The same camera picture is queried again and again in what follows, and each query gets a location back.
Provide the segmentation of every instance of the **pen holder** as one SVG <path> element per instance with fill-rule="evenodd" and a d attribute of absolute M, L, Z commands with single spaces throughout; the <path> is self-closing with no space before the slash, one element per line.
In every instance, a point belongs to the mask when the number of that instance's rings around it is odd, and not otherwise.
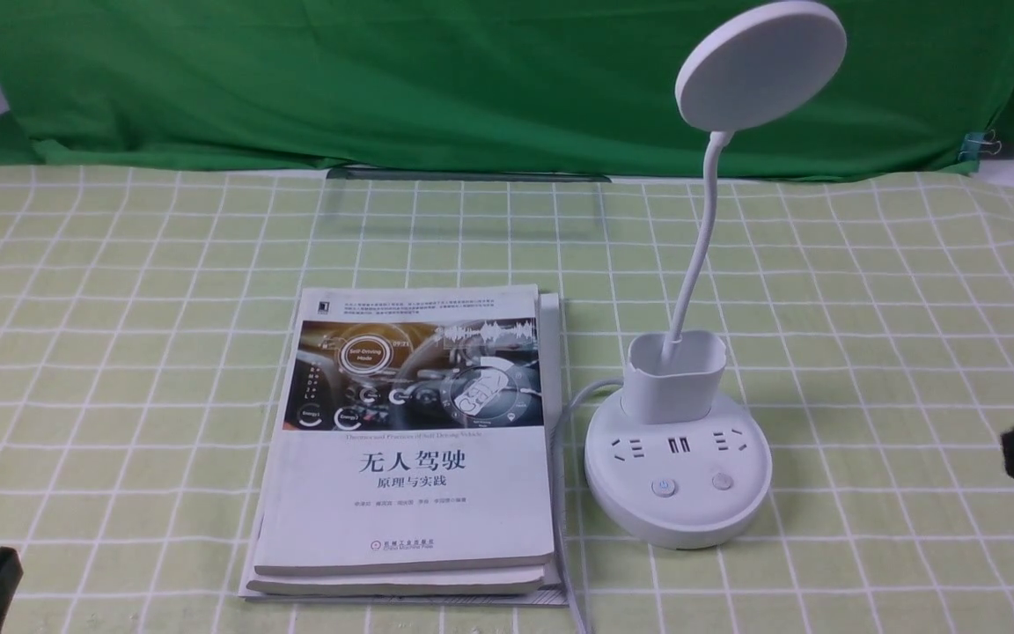
<path fill-rule="evenodd" d="M 632 420 L 678 423 L 707 417 L 725 370 L 725 344 L 715 333 L 684 331 L 668 368 L 661 368 L 665 333 L 629 344 L 621 406 Z"/>

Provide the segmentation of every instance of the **paperback book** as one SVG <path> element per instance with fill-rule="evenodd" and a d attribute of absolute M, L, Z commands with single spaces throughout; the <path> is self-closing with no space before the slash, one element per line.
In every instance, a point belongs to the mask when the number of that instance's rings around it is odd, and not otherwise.
<path fill-rule="evenodd" d="M 305 290 L 238 593 L 564 605 L 559 322 L 535 286 Z"/>

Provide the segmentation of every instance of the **green backdrop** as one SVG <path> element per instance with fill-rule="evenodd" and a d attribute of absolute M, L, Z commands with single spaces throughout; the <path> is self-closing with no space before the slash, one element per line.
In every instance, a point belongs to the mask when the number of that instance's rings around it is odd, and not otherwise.
<path fill-rule="evenodd" d="M 0 163 L 699 177 L 673 77 L 748 0 L 0 0 Z M 1014 0 L 830 0 L 840 75 L 726 177 L 968 169 L 1014 141 Z"/>

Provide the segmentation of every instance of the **lamp base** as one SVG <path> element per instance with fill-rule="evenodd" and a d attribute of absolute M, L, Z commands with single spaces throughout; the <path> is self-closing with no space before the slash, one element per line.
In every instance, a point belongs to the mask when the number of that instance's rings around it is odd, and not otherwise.
<path fill-rule="evenodd" d="M 705 417 L 645 424 L 624 389 L 600 404 L 584 441 L 584 474 L 604 513 L 633 537 L 672 550 L 743 534 L 769 496 L 773 455 L 757 422 L 722 392 Z"/>

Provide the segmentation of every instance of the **book title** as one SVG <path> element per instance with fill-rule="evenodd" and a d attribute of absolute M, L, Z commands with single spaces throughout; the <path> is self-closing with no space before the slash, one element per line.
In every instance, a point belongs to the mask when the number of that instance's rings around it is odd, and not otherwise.
<path fill-rule="evenodd" d="M 459 449 L 418 450 L 412 457 L 404 456 L 401 450 L 391 456 L 382 452 L 363 453 L 363 467 L 358 473 L 385 474 L 377 477 L 378 489 L 447 486 L 448 478 L 444 472 L 462 470 L 465 459 L 463 450 Z"/>

